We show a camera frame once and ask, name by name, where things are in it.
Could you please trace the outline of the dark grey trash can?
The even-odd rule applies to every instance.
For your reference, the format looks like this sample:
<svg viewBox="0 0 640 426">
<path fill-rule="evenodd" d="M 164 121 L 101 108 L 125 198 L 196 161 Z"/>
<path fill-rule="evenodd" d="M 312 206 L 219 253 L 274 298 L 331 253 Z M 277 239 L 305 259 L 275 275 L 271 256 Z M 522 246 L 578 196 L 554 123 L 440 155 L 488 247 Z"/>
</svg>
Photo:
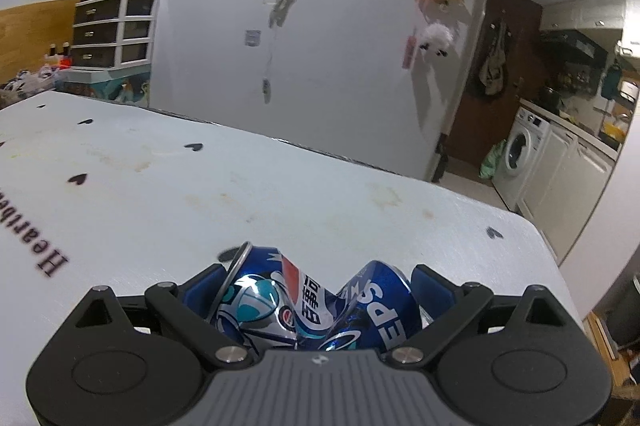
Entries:
<svg viewBox="0 0 640 426">
<path fill-rule="evenodd" d="M 639 341 L 640 284 L 636 273 L 618 305 L 606 316 L 606 329 L 618 348 L 627 348 Z"/>
</svg>

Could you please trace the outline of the white kitchen cabinets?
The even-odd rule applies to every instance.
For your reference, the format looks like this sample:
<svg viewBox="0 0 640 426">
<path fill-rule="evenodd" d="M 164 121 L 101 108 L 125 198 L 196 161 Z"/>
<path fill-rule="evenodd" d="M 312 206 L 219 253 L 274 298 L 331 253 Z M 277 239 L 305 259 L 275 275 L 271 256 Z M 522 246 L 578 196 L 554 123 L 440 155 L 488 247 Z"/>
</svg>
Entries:
<svg viewBox="0 0 640 426">
<path fill-rule="evenodd" d="M 551 125 L 518 201 L 562 264 L 584 230 L 611 177 L 615 160 L 578 134 Z"/>
</svg>

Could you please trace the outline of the white drawer storage unit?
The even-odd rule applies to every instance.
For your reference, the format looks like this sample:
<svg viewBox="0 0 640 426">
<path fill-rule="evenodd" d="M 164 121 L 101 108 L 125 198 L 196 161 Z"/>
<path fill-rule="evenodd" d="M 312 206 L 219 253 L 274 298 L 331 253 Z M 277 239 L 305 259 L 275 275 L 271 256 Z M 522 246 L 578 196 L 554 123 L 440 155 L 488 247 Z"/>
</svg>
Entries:
<svg viewBox="0 0 640 426">
<path fill-rule="evenodd" d="M 75 4 L 74 68 L 120 70 L 151 63 L 158 0 L 83 0 Z"/>
</svg>

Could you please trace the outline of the white washing machine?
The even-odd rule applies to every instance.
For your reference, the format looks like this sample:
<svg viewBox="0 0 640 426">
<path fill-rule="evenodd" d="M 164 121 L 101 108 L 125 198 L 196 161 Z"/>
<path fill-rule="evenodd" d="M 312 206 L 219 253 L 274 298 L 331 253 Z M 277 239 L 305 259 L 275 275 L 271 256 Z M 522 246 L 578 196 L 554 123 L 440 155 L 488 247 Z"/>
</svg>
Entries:
<svg viewBox="0 0 640 426">
<path fill-rule="evenodd" d="M 509 210 L 515 210 L 533 172 L 550 124 L 522 106 L 515 115 L 492 184 Z"/>
</svg>

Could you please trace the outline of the bag hanging on door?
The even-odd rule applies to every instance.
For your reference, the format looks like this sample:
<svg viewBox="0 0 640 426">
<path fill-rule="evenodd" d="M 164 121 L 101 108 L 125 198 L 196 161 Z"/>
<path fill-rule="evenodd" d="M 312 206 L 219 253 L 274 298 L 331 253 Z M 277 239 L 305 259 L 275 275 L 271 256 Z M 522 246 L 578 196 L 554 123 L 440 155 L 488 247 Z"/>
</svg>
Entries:
<svg viewBox="0 0 640 426">
<path fill-rule="evenodd" d="M 506 88 L 506 42 L 510 30 L 503 19 L 492 23 L 491 28 L 494 30 L 494 38 L 475 81 L 476 93 L 485 98 L 499 97 Z"/>
</svg>

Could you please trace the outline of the white plush sheep decoration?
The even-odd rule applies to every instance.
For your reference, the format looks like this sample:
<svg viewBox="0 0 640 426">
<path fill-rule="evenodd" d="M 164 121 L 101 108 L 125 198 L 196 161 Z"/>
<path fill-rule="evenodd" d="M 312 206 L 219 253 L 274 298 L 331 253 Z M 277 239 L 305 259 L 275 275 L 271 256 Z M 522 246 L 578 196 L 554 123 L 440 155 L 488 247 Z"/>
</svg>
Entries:
<svg viewBox="0 0 640 426">
<path fill-rule="evenodd" d="M 418 37 L 420 50 L 434 53 L 435 56 L 446 58 L 449 48 L 454 43 L 454 33 L 442 23 L 430 23 L 421 30 Z"/>
</svg>

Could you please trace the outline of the crushed blue Pepsi can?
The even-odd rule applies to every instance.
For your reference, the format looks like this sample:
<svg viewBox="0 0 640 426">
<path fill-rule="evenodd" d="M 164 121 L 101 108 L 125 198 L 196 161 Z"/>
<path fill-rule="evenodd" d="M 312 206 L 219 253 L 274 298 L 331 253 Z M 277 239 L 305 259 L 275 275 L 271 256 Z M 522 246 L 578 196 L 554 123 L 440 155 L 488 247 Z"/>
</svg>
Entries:
<svg viewBox="0 0 640 426">
<path fill-rule="evenodd" d="M 426 314 L 397 268 L 372 260 L 334 294 L 272 247 L 244 243 L 207 321 L 259 357 L 268 349 L 386 352 Z"/>
</svg>

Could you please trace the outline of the black range hood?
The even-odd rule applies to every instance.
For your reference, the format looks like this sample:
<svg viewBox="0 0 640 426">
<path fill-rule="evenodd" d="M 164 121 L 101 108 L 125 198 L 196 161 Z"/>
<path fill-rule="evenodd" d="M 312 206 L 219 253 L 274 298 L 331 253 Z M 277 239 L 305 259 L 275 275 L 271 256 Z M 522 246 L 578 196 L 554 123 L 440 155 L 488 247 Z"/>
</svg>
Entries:
<svg viewBox="0 0 640 426">
<path fill-rule="evenodd" d="M 579 30 L 542 30 L 540 51 L 549 59 L 563 63 L 603 68 L 608 52 Z"/>
</svg>

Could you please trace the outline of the green plastic bag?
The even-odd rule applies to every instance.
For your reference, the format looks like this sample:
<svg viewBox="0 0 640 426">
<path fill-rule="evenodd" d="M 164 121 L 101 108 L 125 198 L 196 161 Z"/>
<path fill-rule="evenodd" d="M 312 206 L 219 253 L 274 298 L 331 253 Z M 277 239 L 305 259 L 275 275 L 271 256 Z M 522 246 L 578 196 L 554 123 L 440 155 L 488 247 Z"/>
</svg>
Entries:
<svg viewBox="0 0 640 426">
<path fill-rule="evenodd" d="M 505 148 L 506 139 L 502 139 L 491 147 L 482 161 L 482 164 L 480 164 L 480 172 L 478 173 L 478 176 L 481 179 L 491 180 L 494 178 Z"/>
</svg>

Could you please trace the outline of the brown wooden door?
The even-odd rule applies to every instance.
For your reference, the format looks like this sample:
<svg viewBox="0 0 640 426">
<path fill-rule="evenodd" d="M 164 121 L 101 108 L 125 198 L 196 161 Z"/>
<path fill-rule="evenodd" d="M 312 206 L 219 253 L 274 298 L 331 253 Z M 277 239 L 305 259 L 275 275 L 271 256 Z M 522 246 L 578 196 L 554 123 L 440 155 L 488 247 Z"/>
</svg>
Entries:
<svg viewBox="0 0 640 426">
<path fill-rule="evenodd" d="M 544 64 L 536 53 L 542 7 L 532 0 L 487 0 L 472 64 L 445 151 L 480 166 L 511 131 L 520 97 L 536 94 Z"/>
</svg>

